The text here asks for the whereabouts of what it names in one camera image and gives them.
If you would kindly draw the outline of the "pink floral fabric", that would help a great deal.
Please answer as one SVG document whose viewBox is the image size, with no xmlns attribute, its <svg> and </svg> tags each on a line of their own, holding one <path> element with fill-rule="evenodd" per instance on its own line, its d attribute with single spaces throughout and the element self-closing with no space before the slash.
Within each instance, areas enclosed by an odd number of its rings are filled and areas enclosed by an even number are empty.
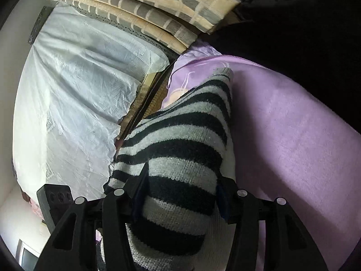
<svg viewBox="0 0 361 271">
<path fill-rule="evenodd" d="M 42 215 L 39 205 L 33 199 L 31 199 L 30 196 L 28 196 L 23 190 L 21 190 L 21 195 L 24 201 L 26 201 L 31 206 L 31 210 L 33 211 L 33 213 L 35 213 L 36 216 L 38 216 L 39 218 L 43 219 L 44 217 Z"/>
</svg>

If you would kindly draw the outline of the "black grey striped sweater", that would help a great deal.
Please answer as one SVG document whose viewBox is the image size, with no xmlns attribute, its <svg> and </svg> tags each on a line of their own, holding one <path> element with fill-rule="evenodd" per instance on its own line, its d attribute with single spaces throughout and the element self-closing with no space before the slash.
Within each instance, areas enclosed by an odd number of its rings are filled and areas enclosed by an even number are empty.
<svg viewBox="0 0 361 271">
<path fill-rule="evenodd" d="M 125 138 L 105 193 L 149 167 L 149 192 L 127 235 L 138 270 L 224 270 L 234 229 L 215 194 L 234 178 L 231 69 L 218 68 L 171 105 L 144 118 Z"/>
</svg>

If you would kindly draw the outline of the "white lace cover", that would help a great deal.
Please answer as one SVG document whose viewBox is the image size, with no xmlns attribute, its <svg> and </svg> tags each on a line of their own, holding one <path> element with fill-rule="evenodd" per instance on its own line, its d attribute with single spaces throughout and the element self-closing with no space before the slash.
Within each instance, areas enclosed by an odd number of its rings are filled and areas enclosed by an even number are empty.
<svg viewBox="0 0 361 271">
<path fill-rule="evenodd" d="M 96 199 L 109 177 L 119 121 L 146 75 L 169 60 L 152 44 L 58 3 L 33 43 L 18 85 L 13 161 L 32 199 L 45 184 Z"/>
</svg>

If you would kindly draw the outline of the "purple smile bed sheet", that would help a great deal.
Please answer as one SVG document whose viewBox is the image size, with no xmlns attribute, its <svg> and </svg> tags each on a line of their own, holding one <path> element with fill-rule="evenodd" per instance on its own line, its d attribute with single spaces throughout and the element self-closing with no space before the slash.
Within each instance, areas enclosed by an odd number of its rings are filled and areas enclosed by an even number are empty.
<svg viewBox="0 0 361 271">
<path fill-rule="evenodd" d="M 233 72 L 230 179 L 256 198 L 288 201 L 327 270 L 359 270 L 360 134 L 288 77 L 202 43 L 175 62 L 161 109 L 223 67 Z M 263 260 L 262 224 L 256 270 Z"/>
</svg>

